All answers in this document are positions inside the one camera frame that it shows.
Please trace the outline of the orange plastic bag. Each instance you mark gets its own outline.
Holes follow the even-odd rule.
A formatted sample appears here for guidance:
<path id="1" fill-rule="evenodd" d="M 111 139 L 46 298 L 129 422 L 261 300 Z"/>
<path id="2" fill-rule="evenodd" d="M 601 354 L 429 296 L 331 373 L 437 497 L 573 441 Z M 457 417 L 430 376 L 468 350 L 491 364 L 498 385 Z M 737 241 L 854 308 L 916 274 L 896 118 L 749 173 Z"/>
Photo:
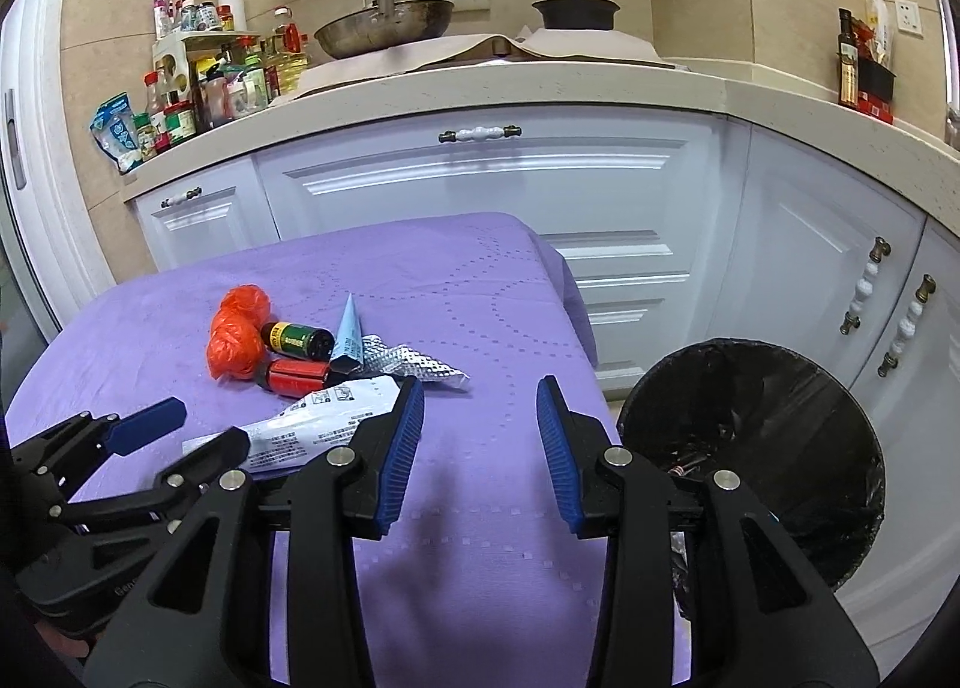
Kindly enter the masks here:
<path id="1" fill-rule="evenodd" d="M 270 321 L 267 293 L 257 285 L 229 289 L 210 324 L 206 367 L 213 379 L 250 381 L 265 358 L 260 331 Z"/>

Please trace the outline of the white spice rack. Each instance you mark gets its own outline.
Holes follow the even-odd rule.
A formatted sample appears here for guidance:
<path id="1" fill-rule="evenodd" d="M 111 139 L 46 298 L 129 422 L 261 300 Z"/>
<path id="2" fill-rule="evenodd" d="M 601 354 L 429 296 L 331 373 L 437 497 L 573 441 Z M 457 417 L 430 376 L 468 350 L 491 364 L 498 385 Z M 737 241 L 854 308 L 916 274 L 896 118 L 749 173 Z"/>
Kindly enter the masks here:
<path id="1" fill-rule="evenodd" d="M 166 106 L 189 101 L 197 133 L 242 116 L 241 39 L 241 33 L 174 31 L 153 46 L 153 68 L 166 85 Z"/>

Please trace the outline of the black clay pot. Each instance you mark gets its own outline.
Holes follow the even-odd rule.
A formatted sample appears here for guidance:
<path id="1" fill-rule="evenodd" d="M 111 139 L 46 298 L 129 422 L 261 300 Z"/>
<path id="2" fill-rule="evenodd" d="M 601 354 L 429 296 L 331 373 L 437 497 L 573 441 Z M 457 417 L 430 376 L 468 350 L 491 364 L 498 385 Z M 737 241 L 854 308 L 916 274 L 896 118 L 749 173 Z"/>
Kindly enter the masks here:
<path id="1" fill-rule="evenodd" d="M 539 0 L 532 6 L 545 29 L 612 31 L 620 5 L 613 0 Z"/>

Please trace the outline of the purple tablecloth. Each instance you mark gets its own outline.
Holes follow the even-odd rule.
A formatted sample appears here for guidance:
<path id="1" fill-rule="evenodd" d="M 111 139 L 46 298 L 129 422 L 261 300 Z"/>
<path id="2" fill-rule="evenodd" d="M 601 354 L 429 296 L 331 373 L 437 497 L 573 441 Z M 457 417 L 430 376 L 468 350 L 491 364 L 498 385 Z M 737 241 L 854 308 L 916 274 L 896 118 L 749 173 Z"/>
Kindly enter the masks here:
<path id="1" fill-rule="evenodd" d="M 540 379 L 612 423 L 597 348 L 562 254 L 505 213 L 421 218 L 213 257 L 99 296 L 5 394 L 13 441 L 80 412 L 125 417 L 176 397 L 185 423 L 104 464 L 90 498 L 140 490 L 195 444 L 267 420 L 288 400 L 213 379 L 210 324 L 257 285 L 275 319 L 335 330 L 348 295 L 364 335 L 469 374 L 425 384 L 425 423 L 397 524 L 358 542 L 356 572 L 382 686 L 579 686 L 601 605 L 605 546 L 563 521 L 537 428 Z M 327 389 L 381 378 L 363 367 Z"/>

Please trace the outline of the light blue tube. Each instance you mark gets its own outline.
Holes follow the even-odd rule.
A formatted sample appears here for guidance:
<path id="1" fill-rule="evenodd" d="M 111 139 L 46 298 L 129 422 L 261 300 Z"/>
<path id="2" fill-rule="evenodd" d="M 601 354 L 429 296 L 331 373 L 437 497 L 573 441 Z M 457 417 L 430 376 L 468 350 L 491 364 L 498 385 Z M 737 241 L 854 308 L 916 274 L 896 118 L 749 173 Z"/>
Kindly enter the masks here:
<path id="1" fill-rule="evenodd" d="M 343 374 L 343 376 L 356 373 L 363 367 L 363 328 L 361 328 L 353 295 L 347 296 L 343 306 L 329 363 L 331 363 L 332 373 Z"/>

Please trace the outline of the green small bottle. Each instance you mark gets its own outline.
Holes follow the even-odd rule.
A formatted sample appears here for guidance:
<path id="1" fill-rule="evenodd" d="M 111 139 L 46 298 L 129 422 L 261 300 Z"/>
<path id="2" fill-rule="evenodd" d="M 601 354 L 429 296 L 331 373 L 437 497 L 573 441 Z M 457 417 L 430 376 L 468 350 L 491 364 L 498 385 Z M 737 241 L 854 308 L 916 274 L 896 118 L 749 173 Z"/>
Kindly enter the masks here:
<path id="1" fill-rule="evenodd" d="M 301 361 L 328 363 L 335 346 L 334 334 L 327 328 L 292 322 L 267 322 L 260 336 L 268 350 Z"/>

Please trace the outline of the dark oil bottle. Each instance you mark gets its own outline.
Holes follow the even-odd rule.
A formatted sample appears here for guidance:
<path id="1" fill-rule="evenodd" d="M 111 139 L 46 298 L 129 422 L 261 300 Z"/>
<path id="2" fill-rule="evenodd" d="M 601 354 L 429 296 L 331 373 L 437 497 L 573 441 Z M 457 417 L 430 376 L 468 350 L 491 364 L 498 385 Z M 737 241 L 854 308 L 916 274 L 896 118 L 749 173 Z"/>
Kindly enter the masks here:
<path id="1" fill-rule="evenodd" d="M 846 8 L 838 10 L 838 103 L 856 109 L 859 104 L 859 44 L 853 15 Z"/>

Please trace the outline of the silver foil wrapper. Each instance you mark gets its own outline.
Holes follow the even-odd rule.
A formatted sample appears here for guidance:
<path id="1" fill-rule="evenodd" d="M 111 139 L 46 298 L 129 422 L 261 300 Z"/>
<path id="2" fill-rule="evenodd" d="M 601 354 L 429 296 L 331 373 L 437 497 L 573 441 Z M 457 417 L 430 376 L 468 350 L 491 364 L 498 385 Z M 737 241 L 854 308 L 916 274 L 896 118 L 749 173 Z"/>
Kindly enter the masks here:
<path id="1" fill-rule="evenodd" d="M 421 384 L 434 384 L 455 390 L 470 387 L 469 374 L 434 356 L 408 345 L 387 345 L 379 335 L 364 335 L 363 371 L 376 376 L 415 378 Z"/>

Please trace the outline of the white printed packet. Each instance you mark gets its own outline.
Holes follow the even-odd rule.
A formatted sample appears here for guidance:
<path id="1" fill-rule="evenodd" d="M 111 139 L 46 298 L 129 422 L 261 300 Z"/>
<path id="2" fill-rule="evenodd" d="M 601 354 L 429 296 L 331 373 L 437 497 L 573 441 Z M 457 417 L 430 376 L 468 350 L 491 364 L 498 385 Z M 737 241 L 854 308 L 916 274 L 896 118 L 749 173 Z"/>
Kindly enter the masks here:
<path id="1" fill-rule="evenodd" d="M 296 470 L 345 445 L 366 418 L 391 412 L 400 385 L 391 376 L 356 379 L 302 397 L 267 420 L 241 426 L 249 452 L 239 468 L 251 475 Z"/>

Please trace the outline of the beige stove cover cloth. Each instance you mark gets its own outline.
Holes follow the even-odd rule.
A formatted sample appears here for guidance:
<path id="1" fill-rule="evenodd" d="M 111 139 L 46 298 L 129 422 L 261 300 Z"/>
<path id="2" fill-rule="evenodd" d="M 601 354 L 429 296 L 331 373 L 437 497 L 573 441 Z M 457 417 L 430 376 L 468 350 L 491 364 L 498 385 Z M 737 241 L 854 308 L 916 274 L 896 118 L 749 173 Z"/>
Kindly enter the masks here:
<path id="1" fill-rule="evenodd" d="M 308 68 L 283 101 L 299 100 L 326 89 L 409 75 L 441 67 L 487 62 L 605 62 L 675 68 L 646 39 L 616 29 L 540 28 L 522 38 L 506 34 L 456 34 L 379 49 Z"/>

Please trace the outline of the blue snack bag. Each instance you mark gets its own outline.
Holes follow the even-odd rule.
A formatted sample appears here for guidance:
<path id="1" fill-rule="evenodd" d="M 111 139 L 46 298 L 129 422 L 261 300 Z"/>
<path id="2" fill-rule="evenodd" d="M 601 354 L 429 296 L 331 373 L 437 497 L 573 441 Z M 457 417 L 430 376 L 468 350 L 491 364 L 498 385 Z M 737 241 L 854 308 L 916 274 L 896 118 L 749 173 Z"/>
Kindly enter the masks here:
<path id="1" fill-rule="evenodd" d="M 89 133 L 107 158 L 112 160 L 121 176 L 132 172 L 143 163 L 133 109 L 127 93 L 114 94 L 99 104 L 89 122 Z"/>

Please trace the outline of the white wall socket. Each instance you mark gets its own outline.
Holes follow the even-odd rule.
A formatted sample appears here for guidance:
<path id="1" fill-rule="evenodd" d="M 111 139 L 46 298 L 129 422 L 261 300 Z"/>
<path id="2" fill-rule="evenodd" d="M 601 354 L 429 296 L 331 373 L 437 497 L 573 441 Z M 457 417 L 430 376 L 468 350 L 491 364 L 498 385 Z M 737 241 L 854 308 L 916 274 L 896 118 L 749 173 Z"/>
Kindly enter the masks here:
<path id="1" fill-rule="evenodd" d="M 900 33 L 923 36 L 921 8 L 913 0 L 895 0 L 896 27 Z"/>

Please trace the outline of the black condiment holder box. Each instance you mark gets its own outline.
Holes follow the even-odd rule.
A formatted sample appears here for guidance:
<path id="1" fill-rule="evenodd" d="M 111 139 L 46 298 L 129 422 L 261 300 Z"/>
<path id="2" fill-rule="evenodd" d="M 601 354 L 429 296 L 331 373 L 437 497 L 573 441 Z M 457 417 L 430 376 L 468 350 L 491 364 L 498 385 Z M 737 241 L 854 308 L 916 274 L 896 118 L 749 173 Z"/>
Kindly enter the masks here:
<path id="1" fill-rule="evenodd" d="M 885 124 L 893 122 L 895 73 L 871 57 L 857 59 L 857 111 Z"/>

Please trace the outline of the red small bottle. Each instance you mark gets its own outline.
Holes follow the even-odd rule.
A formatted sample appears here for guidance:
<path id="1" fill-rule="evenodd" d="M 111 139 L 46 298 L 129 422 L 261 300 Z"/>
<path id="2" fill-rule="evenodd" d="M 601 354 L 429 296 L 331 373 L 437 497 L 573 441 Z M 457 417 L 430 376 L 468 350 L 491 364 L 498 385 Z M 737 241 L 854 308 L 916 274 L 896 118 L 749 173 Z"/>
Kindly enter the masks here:
<path id="1" fill-rule="evenodd" d="M 267 392 L 301 399 L 304 395 L 324 389 L 329 377 L 329 365 L 319 361 L 272 360 L 257 367 L 256 383 Z"/>

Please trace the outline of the black trash bin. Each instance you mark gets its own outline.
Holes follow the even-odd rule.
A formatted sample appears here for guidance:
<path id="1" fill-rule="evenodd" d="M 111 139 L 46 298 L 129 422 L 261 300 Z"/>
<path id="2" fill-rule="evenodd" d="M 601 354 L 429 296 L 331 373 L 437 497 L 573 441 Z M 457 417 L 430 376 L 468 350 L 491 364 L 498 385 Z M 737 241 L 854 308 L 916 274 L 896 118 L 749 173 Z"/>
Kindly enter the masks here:
<path id="1" fill-rule="evenodd" d="M 853 577 L 884 520 L 871 420 L 833 374 L 789 348 L 713 339 L 674 351 L 636 382 L 617 429 L 675 477 L 736 472 L 832 589 Z"/>

